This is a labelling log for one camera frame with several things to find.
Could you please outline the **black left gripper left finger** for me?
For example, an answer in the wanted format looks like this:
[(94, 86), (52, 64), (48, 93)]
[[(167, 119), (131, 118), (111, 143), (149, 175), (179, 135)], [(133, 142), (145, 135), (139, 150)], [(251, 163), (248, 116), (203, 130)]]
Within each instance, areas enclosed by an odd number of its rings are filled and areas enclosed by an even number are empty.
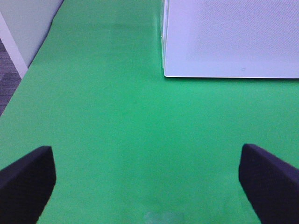
[(35, 224), (56, 184), (50, 146), (41, 146), (0, 171), (0, 222)]

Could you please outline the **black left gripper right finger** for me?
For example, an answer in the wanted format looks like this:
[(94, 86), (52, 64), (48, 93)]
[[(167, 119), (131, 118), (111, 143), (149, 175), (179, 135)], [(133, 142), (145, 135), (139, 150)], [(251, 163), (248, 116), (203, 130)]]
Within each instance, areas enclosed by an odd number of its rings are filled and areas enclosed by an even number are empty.
[(239, 182), (263, 224), (299, 222), (299, 170), (263, 148), (244, 144)]

